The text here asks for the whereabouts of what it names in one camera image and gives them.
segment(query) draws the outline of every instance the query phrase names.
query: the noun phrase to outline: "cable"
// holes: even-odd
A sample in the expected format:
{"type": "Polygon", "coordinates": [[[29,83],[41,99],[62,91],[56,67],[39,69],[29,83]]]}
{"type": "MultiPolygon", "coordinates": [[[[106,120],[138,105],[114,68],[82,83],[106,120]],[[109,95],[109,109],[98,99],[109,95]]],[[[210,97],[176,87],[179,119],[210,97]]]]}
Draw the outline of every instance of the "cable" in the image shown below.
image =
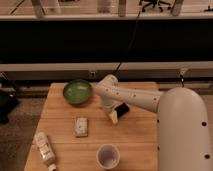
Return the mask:
{"type": "Polygon", "coordinates": [[[184,77],[182,74],[180,75],[180,81],[181,81],[182,87],[184,87],[184,77]]]}
{"type": "Polygon", "coordinates": [[[10,15],[13,14],[13,13],[18,9],[18,7],[21,6],[21,5],[24,3],[24,1],[25,1],[25,0],[21,0],[21,1],[15,6],[15,8],[10,12],[10,15]]]}
{"type": "Polygon", "coordinates": [[[122,65],[122,63],[123,63],[123,60],[126,58],[126,56],[128,55],[128,53],[129,53],[130,50],[132,49],[132,46],[133,46],[133,44],[134,44],[134,42],[135,42],[135,37],[136,37],[136,33],[137,33],[137,27],[138,27],[138,21],[139,21],[139,19],[140,19],[140,14],[141,14],[141,10],[139,10],[138,15],[137,15],[137,18],[136,18],[136,20],[135,20],[135,27],[134,27],[134,30],[133,30],[133,33],[132,33],[132,39],[131,39],[131,41],[129,42],[128,47],[127,47],[127,49],[126,49],[126,51],[125,51],[125,53],[124,53],[124,55],[123,55],[121,61],[119,62],[118,66],[117,66],[116,69],[112,72],[113,75],[115,75],[115,74],[118,72],[119,68],[121,67],[121,65],[122,65]]]}

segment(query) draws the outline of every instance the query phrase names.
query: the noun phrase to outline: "chair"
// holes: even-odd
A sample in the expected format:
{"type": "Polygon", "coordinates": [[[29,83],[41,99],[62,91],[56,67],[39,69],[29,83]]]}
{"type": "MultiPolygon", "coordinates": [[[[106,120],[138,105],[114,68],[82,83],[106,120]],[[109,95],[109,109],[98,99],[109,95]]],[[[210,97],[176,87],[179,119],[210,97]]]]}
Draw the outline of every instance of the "chair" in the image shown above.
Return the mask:
{"type": "Polygon", "coordinates": [[[146,12],[146,7],[150,6],[150,5],[153,5],[153,8],[155,8],[156,5],[158,5],[158,8],[160,9],[160,12],[163,12],[163,8],[162,8],[162,4],[163,5],[168,5],[168,10],[171,9],[171,4],[168,3],[168,2],[165,2],[165,1],[161,1],[161,0],[140,0],[139,1],[139,5],[142,6],[142,2],[149,2],[148,4],[145,4],[143,7],[142,7],[142,12],[146,12]]]}

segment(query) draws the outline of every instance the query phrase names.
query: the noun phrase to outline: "bowl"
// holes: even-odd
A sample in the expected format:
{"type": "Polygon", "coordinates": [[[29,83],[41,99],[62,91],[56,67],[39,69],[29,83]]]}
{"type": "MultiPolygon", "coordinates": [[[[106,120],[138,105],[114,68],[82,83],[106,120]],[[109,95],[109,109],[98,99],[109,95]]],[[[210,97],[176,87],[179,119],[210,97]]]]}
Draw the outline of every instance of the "bowl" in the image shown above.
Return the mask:
{"type": "Polygon", "coordinates": [[[70,104],[82,104],[92,95],[92,86],[86,80],[76,79],[70,81],[63,90],[63,96],[70,104]]]}

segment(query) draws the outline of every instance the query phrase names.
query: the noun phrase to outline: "paper cup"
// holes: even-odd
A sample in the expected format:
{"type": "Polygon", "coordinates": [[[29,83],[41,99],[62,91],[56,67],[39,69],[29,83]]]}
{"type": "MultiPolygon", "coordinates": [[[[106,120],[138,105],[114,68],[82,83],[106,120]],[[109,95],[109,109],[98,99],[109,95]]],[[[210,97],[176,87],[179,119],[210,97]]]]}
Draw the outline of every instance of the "paper cup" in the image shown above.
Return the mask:
{"type": "Polygon", "coordinates": [[[102,145],[96,154],[97,162],[103,169],[113,169],[120,161],[120,153],[116,146],[112,144],[102,145]]]}

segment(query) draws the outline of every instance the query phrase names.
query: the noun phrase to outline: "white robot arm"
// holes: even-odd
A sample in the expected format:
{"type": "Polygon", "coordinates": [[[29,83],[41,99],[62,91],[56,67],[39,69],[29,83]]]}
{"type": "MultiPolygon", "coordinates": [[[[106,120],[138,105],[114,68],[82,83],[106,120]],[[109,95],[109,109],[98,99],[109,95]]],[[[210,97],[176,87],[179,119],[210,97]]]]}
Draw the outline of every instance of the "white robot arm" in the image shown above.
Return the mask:
{"type": "Polygon", "coordinates": [[[115,99],[157,113],[158,171],[213,170],[207,111],[194,91],[119,88],[117,78],[108,75],[96,85],[95,92],[108,112],[115,107],[115,99]]]}

